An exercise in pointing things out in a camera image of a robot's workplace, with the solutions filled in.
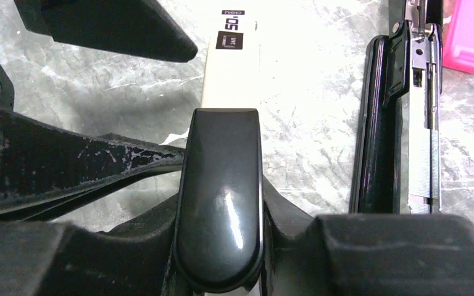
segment pink object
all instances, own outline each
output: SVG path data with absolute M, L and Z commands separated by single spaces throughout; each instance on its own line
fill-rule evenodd
M 456 0 L 444 40 L 443 64 L 474 73 L 474 0 Z

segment black label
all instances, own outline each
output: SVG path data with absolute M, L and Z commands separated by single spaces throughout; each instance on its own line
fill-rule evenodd
M 216 49 L 242 49 L 244 34 L 219 31 Z
M 244 15 L 244 10 L 223 10 L 222 14 Z

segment screw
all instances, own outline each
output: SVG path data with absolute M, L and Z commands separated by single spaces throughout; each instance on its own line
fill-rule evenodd
M 398 23 L 398 22 L 395 23 L 395 24 L 393 25 L 393 28 L 391 29 L 391 31 L 392 31 L 393 33 L 397 33 L 397 30 L 399 29 L 399 26 L 400 26 L 400 25 L 401 25 L 401 24 Z

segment gray marble tabletop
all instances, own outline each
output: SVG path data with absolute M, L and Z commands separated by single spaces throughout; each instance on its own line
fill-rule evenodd
M 0 62 L 15 85 L 15 111 L 89 136 L 117 133 L 184 146 L 201 98 L 212 7 L 209 1 L 160 2 L 199 48 L 187 64 L 55 43 L 26 31 L 13 1 L 0 0 Z M 264 173 L 311 215 L 347 212 L 365 48 L 387 33 L 387 3 L 261 6 Z M 474 222 L 474 75 L 444 69 L 441 111 L 444 211 Z M 179 177 L 141 181 L 59 220 L 111 229 L 176 193 Z

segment pink plastic case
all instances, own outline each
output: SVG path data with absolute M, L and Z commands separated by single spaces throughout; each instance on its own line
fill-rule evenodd
M 443 64 L 474 73 L 474 0 L 456 0 L 444 40 Z

